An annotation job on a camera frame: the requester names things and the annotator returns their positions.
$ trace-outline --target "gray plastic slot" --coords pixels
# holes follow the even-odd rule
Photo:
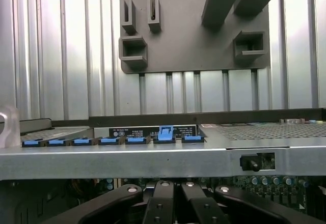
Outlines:
[[[147,43],[142,36],[121,37],[119,58],[130,69],[141,71],[147,67]]]
[[[266,54],[264,32],[240,32],[233,40],[234,61],[247,65]]]
[[[268,4],[270,0],[236,0],[234,13],[239,16],[256,16]]]
[[[153,9],[152,0],[147,0],[147,21],[152,33],[161,31],[161,12],[159,0],[155,0],[155,18],[152,19]]]
[[[202,24],[219,28],[223,25],[235,0],[206,0],[202,15]]]
[[[122,21],[122,27],[128,35],[136,33],[136,7],[132,0],[129,0],[128,3],[124,2],[124,19]]]

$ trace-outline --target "circuit board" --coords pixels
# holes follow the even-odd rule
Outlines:
[[[159,179],[121,179],[121,185],[131,183],[144,189],[148,183],[158,180]],[[308,180],[305,177],[241,176],[227,178],[187,178],[174,179],[174,181],[199,182],[211,189],[219,185],[235,186],[307,214],[306,188],[308,187]]]

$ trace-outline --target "metal mesh vent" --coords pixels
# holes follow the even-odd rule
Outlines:
[[[21,136],[22,141],[35,140],[35,139],[51,139],[56,137],[62,137],[67,134],[76,133],[88,129],[88,127],[79,127],[79,128],[55,128],[52,130],[38,131],[33,132],[25,136]]]
[[[326,125],[218,126],[219,133],[230,140],[326,137]]]

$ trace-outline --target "corrugated aluminum wall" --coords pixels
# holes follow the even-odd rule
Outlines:
[[[0,103],[54,120],[326,106],[326,0],[270,2],[271,65],[258,71],[126,75],[119,11],[119,0],[1,0]]]

